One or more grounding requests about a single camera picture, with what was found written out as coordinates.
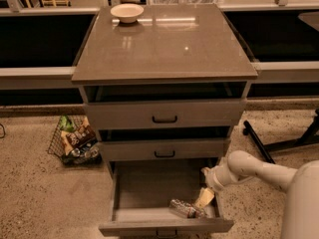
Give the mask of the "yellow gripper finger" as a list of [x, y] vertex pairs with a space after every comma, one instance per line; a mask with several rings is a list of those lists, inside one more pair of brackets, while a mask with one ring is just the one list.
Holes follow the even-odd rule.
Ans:
[[194, 206], [197, 208], [204, 208], [212, 201], [213, 198], [214, 191], [211, 188], [202, 188], [194, 202]]

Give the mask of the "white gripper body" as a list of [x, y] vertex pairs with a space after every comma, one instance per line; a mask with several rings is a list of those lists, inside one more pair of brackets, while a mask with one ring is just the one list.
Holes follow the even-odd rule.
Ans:
[[205, 177], [207, 187], [214, 192], [220, 192], [232, 183], [230, 170], [226, 165], [217, 165], [213, 168], [204, 167], [201, 172]]

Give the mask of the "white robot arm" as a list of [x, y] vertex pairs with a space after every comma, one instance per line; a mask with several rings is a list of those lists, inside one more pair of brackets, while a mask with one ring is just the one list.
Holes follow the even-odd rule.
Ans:
[[259, 178], [286, 194], [280, 239], [319, 239], [319, 161], [295, 169], [257, 159], [243, 150], [231, 152], [221, 164], [203, 167], [206, 187], [213, 193], [226, 186]]

